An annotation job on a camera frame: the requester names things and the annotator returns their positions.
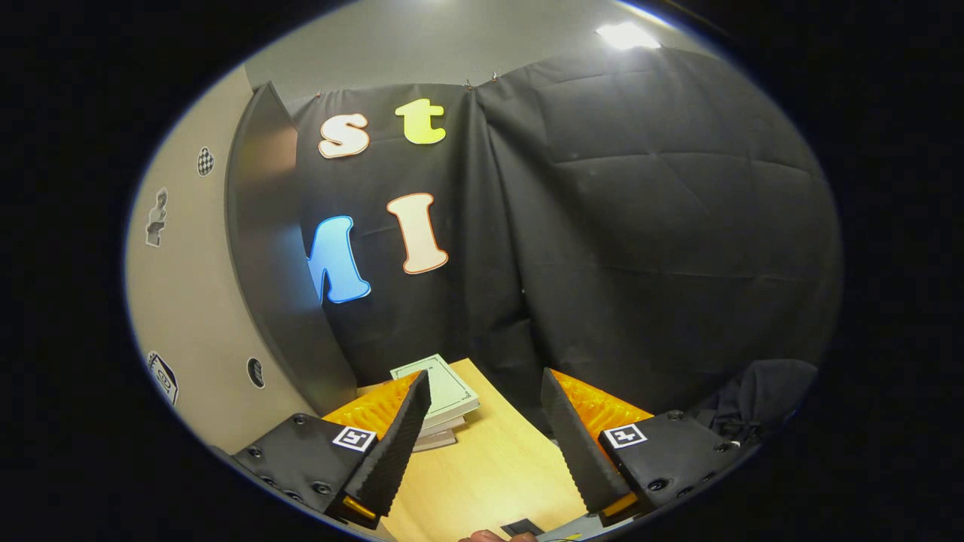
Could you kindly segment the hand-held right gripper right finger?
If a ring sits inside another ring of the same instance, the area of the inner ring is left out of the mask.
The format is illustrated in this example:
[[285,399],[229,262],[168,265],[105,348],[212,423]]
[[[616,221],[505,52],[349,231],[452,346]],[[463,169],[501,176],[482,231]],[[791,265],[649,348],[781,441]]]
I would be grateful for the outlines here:
[[583,504],[606,527],[696,495],[749,449],[696,416],[653,415],[552,368],[541,405]]

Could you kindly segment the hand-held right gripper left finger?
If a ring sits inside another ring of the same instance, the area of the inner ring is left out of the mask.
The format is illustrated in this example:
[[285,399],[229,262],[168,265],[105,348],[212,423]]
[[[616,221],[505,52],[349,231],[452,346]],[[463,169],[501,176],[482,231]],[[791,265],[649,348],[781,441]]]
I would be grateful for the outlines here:
[[319,418],[294,414],[233,456],[244,476],[297,507],[375,528],[389,514],[431,404],[419,370]]

